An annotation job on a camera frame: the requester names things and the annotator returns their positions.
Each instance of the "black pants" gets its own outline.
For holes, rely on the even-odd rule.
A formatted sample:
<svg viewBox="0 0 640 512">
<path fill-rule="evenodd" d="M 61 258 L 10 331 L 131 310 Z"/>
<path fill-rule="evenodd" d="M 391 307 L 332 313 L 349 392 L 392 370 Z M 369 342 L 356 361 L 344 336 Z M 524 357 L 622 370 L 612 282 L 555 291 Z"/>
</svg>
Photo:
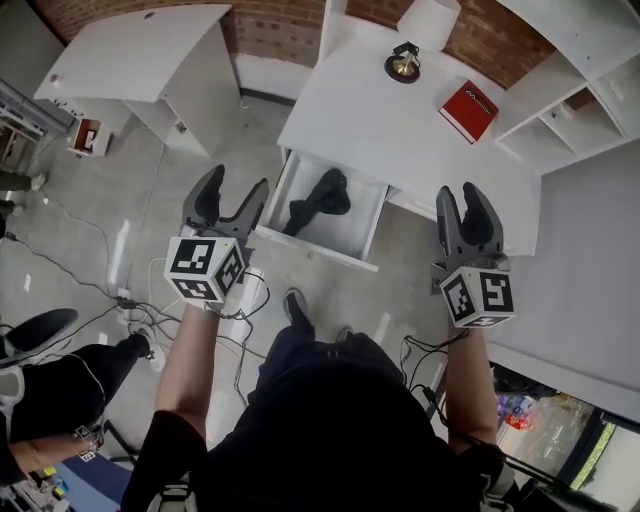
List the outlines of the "black pants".
<svg viewBox="0 0 640 512">
<path fill-rule="evenodd" d="M 132 334 L 115 347 L 87 345 L 51 363 L 26 366 L 24 398 L 15 406 L 11 419 L 11 442 L 73 434 L 80 426 L 91 427 L 136 361 L 148 353 L 147 339 Z M 78 357 L 102 385 L 104 397 Z"/>
<path fill-rule="evenodd" d="M 323 343 L 316 341 L 316 330 L 305 319 L 278 333 L 267 359 L 260 366 L 256 391 L 270 385 L 291 369 L 333 358 L 364 364 L 398 382 L 403 381 L 402 372 L 380 345 L 366 334 L 357 333 L 349 336 L 346 341 Z"/>
<path fill-rule="evenodd" d="M 31 190 L 31 178 L 24 174 L 0 171 L 0 190 Z M 0 215 L 11 215 L 14 206 L 13 201 L 0 200 Z"/>
</svg>

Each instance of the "white drawer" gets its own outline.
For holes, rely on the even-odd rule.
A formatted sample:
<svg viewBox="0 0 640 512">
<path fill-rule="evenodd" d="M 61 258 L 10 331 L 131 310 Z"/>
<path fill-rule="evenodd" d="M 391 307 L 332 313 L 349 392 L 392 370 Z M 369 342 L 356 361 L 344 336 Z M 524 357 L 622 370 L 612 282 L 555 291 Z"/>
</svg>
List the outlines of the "white drawer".
<svg viewBox="0 0 640 512">
<path fill-rule="evenodd" d="M 433 204 L 429 204 L 425 201 L 414 199 L 406 192 L 402 192 L 401 190 L 392 187 L 387 195 L 387 201 L 399 206 L 400 208 L 404 208 L 405 210 L 409 210 L 410 212 L 426 217 L 427 219 L 431 219 L 436 222 L 438 220 L 435 197 Z"/>
<path fill-rule="evenodd" d="M 347 177 L 351 209 L 345 215 L 318 213 L 297 237 L 282 233 L 289 221 L 289 203 L 306 199 L 322 175 L 332 167 Z M 388 186 L 373 178 L 323 159 L 292 151 L 256 233 L 276 242 L 328 256 L 358 269 L 377 272 L 367 263 Z"/>
</svg>

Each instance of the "black sneaker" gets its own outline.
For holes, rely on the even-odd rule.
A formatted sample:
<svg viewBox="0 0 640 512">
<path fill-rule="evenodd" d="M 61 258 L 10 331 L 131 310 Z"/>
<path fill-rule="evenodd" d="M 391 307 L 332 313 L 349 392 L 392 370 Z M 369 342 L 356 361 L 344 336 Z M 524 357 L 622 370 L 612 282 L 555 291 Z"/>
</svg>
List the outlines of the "black sneaker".
<svg viewBox="0 0 640 512">
<path fill-rule="evenodd" d="M 341 341 L 347 341 L 353 335 L 354 335 L 354 331 L 351 327 L 343 327 L 338 333 L 338 337 L 336 338 L 336 343 L 340 343 Z"/>
<path fill-rule="evenodd" d="M 284 312 L 291 325 L 297 323 L 309 323 L 307 301 L 297 288 L 289 288 L 284 294 Z"/>
</svg>

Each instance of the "chair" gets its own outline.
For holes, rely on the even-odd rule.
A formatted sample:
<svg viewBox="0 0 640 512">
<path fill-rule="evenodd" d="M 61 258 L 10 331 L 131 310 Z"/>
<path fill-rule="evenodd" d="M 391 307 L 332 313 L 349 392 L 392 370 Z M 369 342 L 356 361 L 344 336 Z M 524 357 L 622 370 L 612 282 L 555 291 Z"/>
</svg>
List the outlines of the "chair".
<svg viewBox="0 0 640 512">
<path fill-rule="evenodd" d="M 0 367 L 5 368 L 13 364 L 17 358 L 22 358 L 36 350 L 42 352 L 49 348 L 55 338 L 78 319 L 75 309 L 54 309 L 34 316 L 4 335 L 0 343 Z"/>
</svg>

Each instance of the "white shelf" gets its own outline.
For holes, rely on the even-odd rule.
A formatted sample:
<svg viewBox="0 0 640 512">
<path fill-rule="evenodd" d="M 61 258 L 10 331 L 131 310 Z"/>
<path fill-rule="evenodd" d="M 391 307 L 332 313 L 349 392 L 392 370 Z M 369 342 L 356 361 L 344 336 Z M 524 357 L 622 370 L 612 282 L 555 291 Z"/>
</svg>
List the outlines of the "white shelf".
<svg viewBox="0 0 640 512">
<path fill-rule="evenodd" d="M 592 85 L 629 137 L 640 136 L 640 56 Z"/>
<path fill-rule="evenodd" d="M 597 102 L 591 102 L 566 116 L 556 106 L 540 116 L 577 155 L 597 151 L 622 139 L 622 134 Z"/>
<path fill-rule="evenodd" d="M 178 116 L 164 100 L 158 100 L 155 103 L 128 100 L 125 104 L 163 142 L 167 141 L 171 130 L 179 121 Z"/>
<path fill-rule="evenodd" d="M 509 153 L 529 162 L 540 174 L 575 160 L 575 153 L 540 119 L 534 119 L 502 139 Z"/>
<path fill-rule="evenodd" d="M 640 52 L 640 22 L 626 0 L 498 0 L 589 80 Z"/>
<path fill-rule="evenodd" d="M 493 137 L 503 139 L 585 86 L 578 70 L 560 53 L 553 53 L 505 93 L 491 128 Z"/>
</svg>

